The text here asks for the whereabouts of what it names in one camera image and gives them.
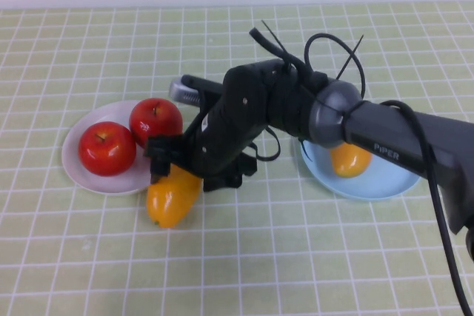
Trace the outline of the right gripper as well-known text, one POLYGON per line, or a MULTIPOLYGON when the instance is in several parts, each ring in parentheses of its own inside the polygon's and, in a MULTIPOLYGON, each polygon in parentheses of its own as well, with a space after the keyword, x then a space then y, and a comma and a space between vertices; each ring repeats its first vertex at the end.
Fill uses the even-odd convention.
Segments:
POLYGON ((242 177, 257 171, 257 160, 244 153, 268 127, 267 104, 273 61, 227 71, 222 83, 183 75, 170 85, 170 97, 199 108, 182 135, 147 139, 150 183, 170 174, 171 163, 203 178, 203 191, 238 189, 242 177))

